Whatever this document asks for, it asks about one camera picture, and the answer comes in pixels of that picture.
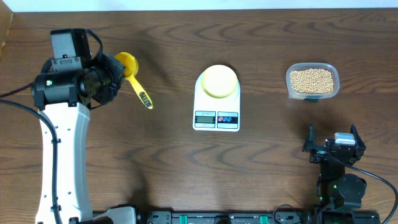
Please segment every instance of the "wood grain surface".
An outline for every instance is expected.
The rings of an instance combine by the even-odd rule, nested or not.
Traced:
[[[3,1],[0,1],[0,56],[2,48],[6,44],[6,37],[11,25],[12,15],[13,13],[6,4]]]
[[[398,186],[398,9],[16,14],[0,61],[0,91],[36,77],[52,57],[50,31],[84,27],[104,51],[137,57],[147,110],[126,82],[91,112],[87,183],[95,210],[120,203],[174,210],[268,210],[318,203],[319,165],[301,152],[315,122],[321,144],[357,125],[368,149],[355,166]],[[93,51],[98,47],[91,41]],[[327,62],[340,92],[290,100],[294,63]],[[241,130],[192,129],[193,89],[205,68],[225,64],[241,82]],[[33,107],[29,91],[10,100]],[[39,121],[0,106],[0,222],[33,223],[39,207]],[[384,219],[392,190],[371,177],[363,209]],[[398,223],[396,215],[391,223]]]

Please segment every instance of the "yellow measuring spoon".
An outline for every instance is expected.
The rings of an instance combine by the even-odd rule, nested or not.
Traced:
[[[127,52],[120,52],[115,56],[115,58],[126,67],[123,71],[123,75],[125,79],[129,80],[132,88],[137,93],[138,98],[148,109],[152,109],[154,107],[152,100],[150,100],[147,92],[135,78],[138,72],[137,59]]]

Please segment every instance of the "plastic container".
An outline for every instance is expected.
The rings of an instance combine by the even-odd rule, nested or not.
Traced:
[[[332,93],[324,93],[324,94],[299,93],[292,88],[292,84],[290,82],[290,73],[293,71],[304,71],[310,68],[325,69],[326,71],[329,71],[331,73],[331,78],[333,79]],[[286,72],[286,84],[287,84],[287,91],[289,92],[289,98],[297,100],[304,100],[304,99],[318,100],[318,99],[330,98],[335,96],[338,90],[340,89],[340,81],[338,79],[337,70],[335,67],[327,63],[297,63],[292,65]]]

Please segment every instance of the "black cable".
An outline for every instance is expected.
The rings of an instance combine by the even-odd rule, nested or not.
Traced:
[[[97,109],[97,108],[99,108],[100,106],[104,106],[104,105],[94,106],[94,107],[92,107],[90,110]]]
[[[8,100],[0,100],[0,103],[4,103],[6,105],[15,106],[16,108],[22,109],[31,113],[32,115],[39,118],[50,130],[52,136],[52,145],[53,145],[53,153],[52,153],[52,204],[53,204],[53,213],[55,218],[56,224],[62,224],[60,218],[60,212],[58,209],[57,203],[57,146],[58,146],[58,139],[57,133],[55,132],[54,127],[50,124],[47,119],[39,114],[38,112],[34,111],[32,108],[27,106],[21,105],[19,103],[11,102]]]
[[[18,89],[16,89],[16,90],[12,90],[12,91],[10,91],[10,92],[8,92],[8,93],[5,93],[5,94],[3,94],[3,95],[0,95],[0,98],[6,97],[6,96],[11,96],[11,95],[13,95],[13,94],[15,94],[15,93],[18,93],[18,92],[22,91],[22,90],[26,90],[27,88],[31,87],[33,84],[34,84],[34,83],[30,83],[30,84],[28,84],[28,85],[26,85],[26,86],[23,86],[23,87],[20,87],[20,88],[18,88]]]
[[[281,207],[286,207],[286,206],[292,208],[293,211],[294,211],[294,212],[297,214],[297,216],[300,218],[300,221],[299,221],[299,222],[293,223],[293,224],[299,224],[299,223],[301,223],[301,222],[302,222],[302,217],[301,217],[301,215],[296,211],[296,209],[294,209],[293,206],[291,206],[291,205],[289,205],[289,204],[279,205],[277,208],[275,208],[274,212],[272,212],[272,219],[274,220],[274,222],[276,222],[277,224],[281,224],[281,222],[278,221],[278,220],[275,218],[275,214],[276,214],[276,211],[277,211],[278,209],[280,209]]]
[[[341,162],[340,160],[336,159],[335,157],[333,157],[330,154],[328,155],[328,157],[333,159],[335,162],[339,163],[340,165],[343,165],[343,166],[345,166],[347,168],[355,170],[356,172],[360,172],[360,173],[369,175],[369,176],[371,176],[371,177],[373,177],[373,178],[375,178],[377,180],[380,180],[381,182],[387,184],[392,189],[392,191],[394,191],[394,195],[396,196],[396,200],[394,202],[394,206],[392,207],[392,210],[391,210],[390,214],[388,214],[387,218],[381,224],[386,224],[387,222],[389,222],[390,219],[392,218],[392,216],[394,215],[394,213],[396,212],[397,206],[398,206],[398,192],[397,192],[397,189],[390,182],[388,182],[387,180],[383,179],[382,177],[379,177],[376,174],[372,174],[371,172],[368,172],[368,171],[365,171],[365,170],[350,166],[348,164],[345,164],[344,162]]]
[[[101,39],[91,30],[86,29],[85,32],[92,36],[98,43],[99,43],[99,49],[97,52],[97,55],[94,57],[94,61],[100,62],[103,54],[103,46],[102,46],[102,41]]]

